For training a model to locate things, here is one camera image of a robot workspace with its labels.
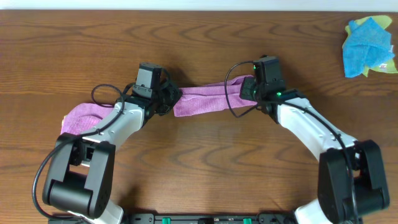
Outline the purple microfiber cloth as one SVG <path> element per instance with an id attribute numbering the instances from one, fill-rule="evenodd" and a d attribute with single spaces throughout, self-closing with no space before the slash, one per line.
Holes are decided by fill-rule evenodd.
<path id="1" fill-rule="evenodd" d="M 232 108 L 256 104 L 254 101 L 243 100 L 239 97 L 241 85 L 246 77 L 252 78 L 251 75 L 242 75 L 226 82 L 228 99 Z M 175 117 L 194 116 L 228 109 L 223 82 L 185 87 L 180 90 L 183 95 L 174 106 Z"/>

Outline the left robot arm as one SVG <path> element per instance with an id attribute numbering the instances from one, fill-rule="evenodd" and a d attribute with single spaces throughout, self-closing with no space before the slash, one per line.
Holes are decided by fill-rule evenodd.
<path id="1" fill-rule="evenodd" d="M 141 63 L 136 81 L 102 121 L 81 134 L 61 134 L 41 163 L 32 186 L 36 209 L 51 221 L 121 223 L 111 201 L 116 151 L 157 114 L 168 114 L 182 96 L 160 65 Z"/>

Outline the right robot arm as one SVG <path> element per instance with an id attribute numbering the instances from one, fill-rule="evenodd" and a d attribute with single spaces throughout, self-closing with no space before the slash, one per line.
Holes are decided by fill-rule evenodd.
<path id="1" fill-rule="evenodd" d="M 318 161 L 317 199 L 297 208 L 296 223 L 361 223 L 390 204 L 380 147 L 359 141 L 324 118 L 296 89 L 288 90 L 277 57 L 252 62 L 240 97 L 293 133 Z"/>

